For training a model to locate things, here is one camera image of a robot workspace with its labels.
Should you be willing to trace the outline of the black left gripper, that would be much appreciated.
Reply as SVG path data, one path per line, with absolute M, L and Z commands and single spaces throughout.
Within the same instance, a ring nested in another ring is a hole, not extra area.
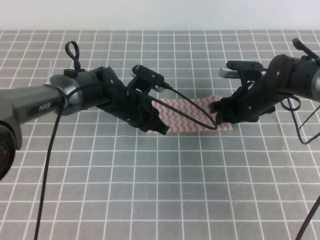
M 99 108 L 143 132 L 166 135 L 170 127 L 159 117 L 149 94 L 138 89 L 130 89 L 117 77 L 111 67 L 103 68 L 100 77 L 108 102 Z

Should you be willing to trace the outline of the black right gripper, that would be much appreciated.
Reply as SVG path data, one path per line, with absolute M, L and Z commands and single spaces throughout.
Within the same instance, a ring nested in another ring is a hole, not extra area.
M 223 97 L 213 101 L 210 113 L 216 114 L 216 123 L 236 124 L 241 122 L 257 122 L 264 114 L 275 111 L 277 84 L 274 80 L 260 79 L 250 81 L 243 87 L 239 95 Z

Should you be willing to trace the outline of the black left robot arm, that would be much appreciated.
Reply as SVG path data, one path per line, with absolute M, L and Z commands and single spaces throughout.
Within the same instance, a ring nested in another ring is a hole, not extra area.
M 21 125 L 50 112 L 68 116 L 97 107 L 143 132 L 165 135 L 169 127 L 160 119 L 148 93 L 164 78 L 146 86 L 125 86 L 111 67 L 76 72 L 66 69 L 54 75 L 49 84 L 2 89 L 0 91 L 0 177 L 10 170 L 16 151 L 22 147 Z

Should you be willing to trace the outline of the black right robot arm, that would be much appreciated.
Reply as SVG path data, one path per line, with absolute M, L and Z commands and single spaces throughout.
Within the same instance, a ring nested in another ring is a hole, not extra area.
M 230 97 L 209 105 L 217 124 L 255 123 L 291 96 L 320 100 L 320 57 L 298 38 L 292 43 L 305 55 L 301 58 L 277 55 L 267 68 L 256 61 L 229 60 L 219 69 L 221 78 L 239 79 L 241 86 Z

